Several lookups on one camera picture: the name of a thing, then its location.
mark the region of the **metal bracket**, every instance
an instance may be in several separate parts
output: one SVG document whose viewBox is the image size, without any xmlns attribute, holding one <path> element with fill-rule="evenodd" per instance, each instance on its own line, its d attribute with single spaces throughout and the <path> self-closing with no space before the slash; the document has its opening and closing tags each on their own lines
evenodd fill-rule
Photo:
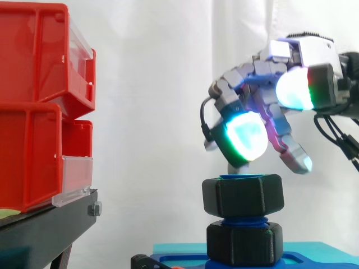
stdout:
<svg viewBox="0 0 359 269">
<path fill-rule="evenodd" d="M 138 254 L 131 258 L 131 269 L 171 269 L 170 267 L 148 257 Z"/>
</svg>

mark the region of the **yellow object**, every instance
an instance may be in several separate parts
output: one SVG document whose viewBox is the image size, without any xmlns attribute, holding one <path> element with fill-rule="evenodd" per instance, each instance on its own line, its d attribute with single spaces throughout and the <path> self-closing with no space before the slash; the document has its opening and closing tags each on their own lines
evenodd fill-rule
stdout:
<svg viewBox="0 0 359 269">
<path fill-rule="evenodd" d="M 5 217 L 18 215 L 20 213 L 21 213 L 21 211 L 18 211 L 18 210 L 0 209 L 0 220 L 4 219 Z"/>
</svg>

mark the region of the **glowing fingertip sensor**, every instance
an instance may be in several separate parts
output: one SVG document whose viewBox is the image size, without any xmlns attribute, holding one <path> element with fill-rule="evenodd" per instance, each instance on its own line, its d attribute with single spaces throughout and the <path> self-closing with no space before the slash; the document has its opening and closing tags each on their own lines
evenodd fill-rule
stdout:
<svg viewBox="0 0 359 269">
<path fill-rule="evenodd" d="M 313 109 L 308 82 L 308 68 L 295 68 L 278 80 L 275 92 L 279 102 L 291 109 Z"/>
<path fill-rule="evenodd" d="M 260 157 L 268 145 L 268 136 L 258 113 L 247 112 L 226 123 L 226 134 L 235 150 L 247 161 Z"/>
<path fill-rule="evenodd" d="M 313 167 L 313 162 L 312 160 L 309 158 L 309 156 L 306 156 L 303 160 L 305 166 L 307 167 L 308 171 L 311 172 L 312 171 L 312 167 Z"/>
</svg>

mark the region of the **teal platform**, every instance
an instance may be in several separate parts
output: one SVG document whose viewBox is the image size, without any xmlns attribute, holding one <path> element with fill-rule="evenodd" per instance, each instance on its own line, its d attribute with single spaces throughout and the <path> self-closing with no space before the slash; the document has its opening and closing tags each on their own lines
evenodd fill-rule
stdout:
<svg viewBox="0 0 359 269">
<path fill-rule="evenodd" d="M 155 244 L 153 248 L 154 254 L 161 254 L 164 256 L 170 253 L 206 253 L 206 244 L 205 243 L 189 243 L 189 244 Z M 285 252 L 296 252 L 306 258 L 319 263 L 350 263 L 351 265 L 348 268 L 358 268 L 359 269 L 359 257 L 352 256 L 348 253 L 342 252 L 339 249 L 333 248 L 329 245 L 326 245 L 321 242 L 293 242 L 293 243 L 284 243 Z M 167 266 L 180 266 L 180 267 L 193 267 L 204 265 L 207 260 L 191 260 L 191 261 L 174 261 L 173 259 L 168 261 L 163 261 Z M 283 259 L 286 265 L 296 264 L 294 260 Z M 326 265 L 319 266 L 317 268 L 326 269 Z"/>
</svg>

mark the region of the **blue plastic part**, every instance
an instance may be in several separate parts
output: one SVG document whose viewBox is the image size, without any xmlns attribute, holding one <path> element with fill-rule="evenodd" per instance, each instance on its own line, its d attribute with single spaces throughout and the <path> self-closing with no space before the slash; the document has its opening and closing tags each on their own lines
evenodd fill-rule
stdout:
<svg viewBox="0 0 359 269">
<path fill-rule="evenodd" d="M 257 178 L 262 177 L 264 174 L 232 174 L 232 175 L 220 175 L 222 179 L 240 179 L 240 178 Z"/>
<path fill-rule="evenodd" d="M 354 257 L 350 254 L 333 248 L 322 242 L 293 242 L 284 243 L 285 255 L 283 256 L 283 262 L 286 263 L 283 268 L 290 269 L 359 269 L 359 257 Z M 156 255 L 157 260 L 160 261 L 161 257 L 163 261 L 169 263 L 169 266 L 182 266 L 186 269 L 208 269 L 204 267 L 204 263 L 208 259 L 206 255 L 205 243 L 190 243 L 190 244 L 156 244 L 154 245 L 154 253 L 177 253 L 177 254 L 160 254 Z M 185 258 L 187 255 L 193 255 L 196 253 L 195 259 L 181 260 L 175 263 L 175 259 L 182 256 Z M 216 269 L 228 269 L 233 267 L 218 267 Z"/>
<path fill-rule="evenodd" d="M 283 258 L 280 259 L 272 267 L 231 267 L 222 263 L 208 260 L 206 253 L 179 253 L 179 254 L 154 254 L 153 259 L 164 263 L 167 266 L 181 266 L 185 269 L 358 269 L 359 265 L 353 263 L 320 263 L 297 253 L 285 252 Z M 200 262 L 201 265 L 195 265 L 191 261 Z"/>
<path fill-rule="evenodd" d="M 266 217 L 232 217 L 222 221 L 222 224 L 236 227 L 265 228 L 268 227 Z"/>
</svg>

